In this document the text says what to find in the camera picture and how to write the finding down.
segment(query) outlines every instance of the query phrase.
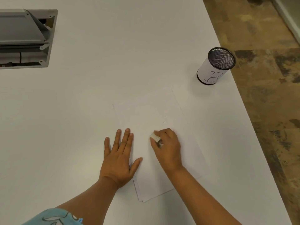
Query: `left hand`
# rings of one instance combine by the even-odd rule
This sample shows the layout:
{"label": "left hand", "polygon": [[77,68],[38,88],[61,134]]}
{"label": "left hand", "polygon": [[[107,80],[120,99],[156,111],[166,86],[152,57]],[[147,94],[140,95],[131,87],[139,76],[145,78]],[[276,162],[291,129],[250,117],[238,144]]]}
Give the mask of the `left hand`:
{"label": "left hand", "polygon": [[111,178],[121,188],[130,179],[133,178],[143,158],[138,158],[132,166],[129,166],[129,156],[133,142],[133,133],[126,129],[122,142],[120,143],[121,130],[117,130],[115,142],[110,151],[110,140],[108,137],[104,140],[104,160],[100,170],[100,179],[102,177]]}

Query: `white table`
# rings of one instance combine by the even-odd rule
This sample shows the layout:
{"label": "white table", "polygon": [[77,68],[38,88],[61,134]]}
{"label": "white table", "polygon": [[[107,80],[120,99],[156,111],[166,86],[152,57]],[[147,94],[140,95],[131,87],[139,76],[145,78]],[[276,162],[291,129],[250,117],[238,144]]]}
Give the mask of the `white table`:
{"label": "white table", "polygon": [[[0,8],[58,9],[49,67],[0,71],[2,224],[91,186],[104,137],[118,129],[111,104],[166,85],[210,166],[199,182],[244,225],[291,224],[230,72],[214,86],[196,79],[219,46],[202,0],[1,0]],[[141,203],[130,181],[105,224],[193,220],[176,191]]]}

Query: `white eraser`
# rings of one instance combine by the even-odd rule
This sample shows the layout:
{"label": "white eraser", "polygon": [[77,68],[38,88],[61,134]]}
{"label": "white eraser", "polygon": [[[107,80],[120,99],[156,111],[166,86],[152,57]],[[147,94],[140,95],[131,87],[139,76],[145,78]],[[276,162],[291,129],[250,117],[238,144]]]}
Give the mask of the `white eraser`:
{"label": "white eraser", "polygon": [[154,132],[150,135],[150,137],[153,138],[156,141],[156,143],[158,143],[161,140],[161,138],[159,136],[156,136]]}

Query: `floor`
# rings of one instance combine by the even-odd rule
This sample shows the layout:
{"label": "floor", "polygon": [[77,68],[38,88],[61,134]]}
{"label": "floor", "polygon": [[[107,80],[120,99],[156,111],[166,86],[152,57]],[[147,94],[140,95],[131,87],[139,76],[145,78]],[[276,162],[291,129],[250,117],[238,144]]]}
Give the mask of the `floor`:
{"label": "floor", "polygon": [[300,46],[270,0],[204,0],[293,225],[300,224]]}

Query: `white paper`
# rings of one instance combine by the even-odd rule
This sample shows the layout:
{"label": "white paper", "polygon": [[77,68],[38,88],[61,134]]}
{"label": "white paper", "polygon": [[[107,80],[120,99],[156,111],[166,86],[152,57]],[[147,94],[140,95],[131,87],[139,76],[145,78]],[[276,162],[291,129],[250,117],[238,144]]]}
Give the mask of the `white paper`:
{"label": "white paper", "polygon": [[134,133],[131,161],[143,157],[133,178],[139,200],[145,202],[174,189],[150,145],[149,137],[154,130],[171,128],[181,143],[182,163],[186,169],[195,178],[208,173],[207,163],[172,89],[163,88],[113,107],[122,130],[130,128]]}

